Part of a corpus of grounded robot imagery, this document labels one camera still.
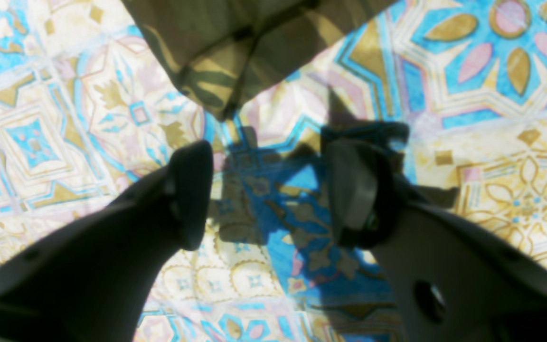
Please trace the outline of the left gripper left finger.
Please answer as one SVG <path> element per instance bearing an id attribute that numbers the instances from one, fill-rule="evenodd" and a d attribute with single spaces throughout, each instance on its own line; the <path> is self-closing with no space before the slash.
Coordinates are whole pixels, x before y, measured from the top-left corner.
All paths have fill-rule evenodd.
<path id="1" fill-rule="evenodd" d="M 164 264 L 202 242 L 208 141 L 176 150 L 108 206 L 0 266 L 0 342 L 130 342 Z"/>

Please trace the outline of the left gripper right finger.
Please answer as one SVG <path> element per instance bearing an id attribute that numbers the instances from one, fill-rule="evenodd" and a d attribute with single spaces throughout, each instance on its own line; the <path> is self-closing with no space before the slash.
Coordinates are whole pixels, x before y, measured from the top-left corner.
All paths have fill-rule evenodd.
<path id="1" fill-rule="evenodd" d="M 435 206 L 388 150 L 332 142 L 326 177 L 337 244 L 371 252 L 411 342 L 547 342 L 547 269 Z"/>

